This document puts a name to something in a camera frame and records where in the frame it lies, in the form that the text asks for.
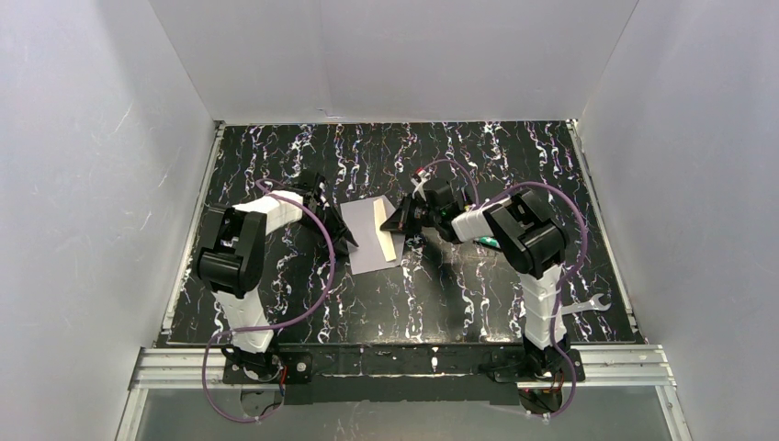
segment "black marble-pattern table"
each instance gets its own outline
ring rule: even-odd
[[[511,184],[547,182],[570,195],[590,228],[584,268],[563,290],[563,304],[603,293],[609,311],[566,316],[574,342],[634,343],[633,334],[562,121],[414,124],[313,124],[228,127],[224,132],[205,204],[238,204],[260,198],[261,177],[290,182],[301,169],[320,171],[331,198],[344,203],[387,195],[397,205],[412,190],[410,174],[434,159],[465,165],[482,198]],[[467,180],[449,165],[436,174],[461,186]],[[579,231],[568,207],[549,199],[579,252]],[[322,292],[327,253],[321,237],[292,225],[267,237],[260,296],[270,322],[294,318]],[[402,265],[352,275],[337,265],[334,289],[306,322],[284,329],[281,344],[413,344],[517,342],[525,307],[519,277],[499,252],[474,243],[453,245],[434,230],[408,237]],[[219,304],[187,270],[168,345],[203,345],[227,326]]]

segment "robotic arm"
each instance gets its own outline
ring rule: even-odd
[[[570,350],[560,311],[554,319],[554,335],[549,325],[565,247],[570,240],[552,217],[548,204],[527,189],[466,211],[468,193],[455,190],[444,179],[419,170],[412,181],[414,191],[402,199],[381,230],[408,234],[433,227],[451,243],[494,237],[506,260],[519,273],[525,292],[527,317],[523,339],[529,368],[537,374],[558,370],[562,359],[552,348],[552,339],[565,352]]]
[[[302,171],[293,187],[271,194],[310,209],[327,229],[336,254],[347,254],[348,244],[357,243],[340,213],[324,196],[325,185],[320,174]],[[213,292],[232,329],[268,325],[258,292],[265,237],[293,222],[321,234],[301,209],[268,195],[231,208],[209,207],[206,212],[195,253],[195,274]],[[263,354],[272,338],[273,331],[236,334],[232,341],[233,358],[243,353]]]

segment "white wall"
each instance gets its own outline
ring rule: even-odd
[[[695,439],[775,439],[779,4],[641,1],[581,120],[642,331]]]
[[[238,123],[577,118],[636,2],[152,5],[210,114]]]
[[[0,17],[0,431],[112,439],[213,123],[145,0]]]

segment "metal wrench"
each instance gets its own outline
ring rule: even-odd
[[[595,294],[589,300],[583,301],[582,303],[574,303],[569,306],[563,306],[560,309],[562,311],[562,315],[573,314],[574,312],[584,312],[584,311],[606,311],[609,308],[611,308],[611,303],[607,305],[601,303],[600,298],[602,296],[603,294]]]

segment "glass panel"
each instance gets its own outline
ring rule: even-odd
[[[243,415],[237,390],[214,390],[222,408]],[[244,397],[250,413],[271,392]],[[571,439],[671,440],[654,387],[579,388],[550,425],[519,406],[480,401],[333,402],[286,406],[262,424],[237,424],[211,410],[200,390],[150,390],[138,439]]]

